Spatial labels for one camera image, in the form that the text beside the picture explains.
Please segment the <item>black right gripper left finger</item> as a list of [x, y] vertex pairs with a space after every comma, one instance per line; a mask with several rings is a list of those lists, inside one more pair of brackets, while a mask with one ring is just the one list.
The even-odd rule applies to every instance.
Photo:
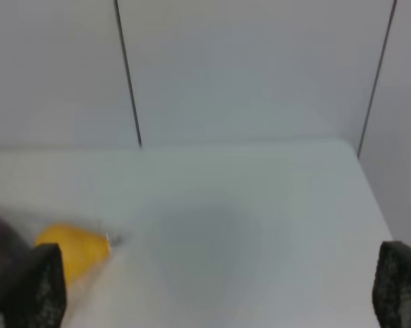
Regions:
[[66, 308], [57, 243], [38, 245], [0, 270], [0, 327], [60, 327]]

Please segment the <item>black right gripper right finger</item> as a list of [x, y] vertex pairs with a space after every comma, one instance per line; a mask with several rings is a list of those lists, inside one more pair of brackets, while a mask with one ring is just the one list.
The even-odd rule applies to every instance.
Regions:
[[379, 326], [411, 327], [410, 246], [401, 241], [380, 245], [371, 298]]

